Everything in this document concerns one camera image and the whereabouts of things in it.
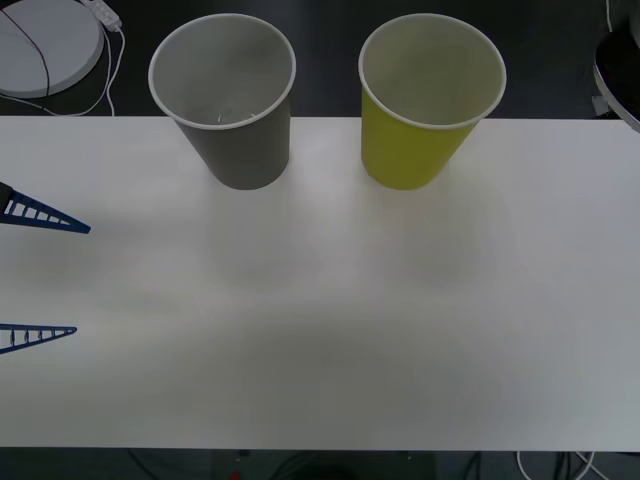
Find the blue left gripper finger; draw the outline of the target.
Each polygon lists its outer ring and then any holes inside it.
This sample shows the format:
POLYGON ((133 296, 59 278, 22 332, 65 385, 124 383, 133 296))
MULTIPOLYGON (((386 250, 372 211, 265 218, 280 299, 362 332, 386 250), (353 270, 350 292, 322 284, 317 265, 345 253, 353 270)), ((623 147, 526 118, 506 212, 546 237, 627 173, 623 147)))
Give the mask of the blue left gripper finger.
POLYGON ((76 332, 77 328, 73 326, 2 324, 1 354, 48 343, 76 332))
POLYGON ((1 223, 88 234, 91 227, 1 183, 1 223))

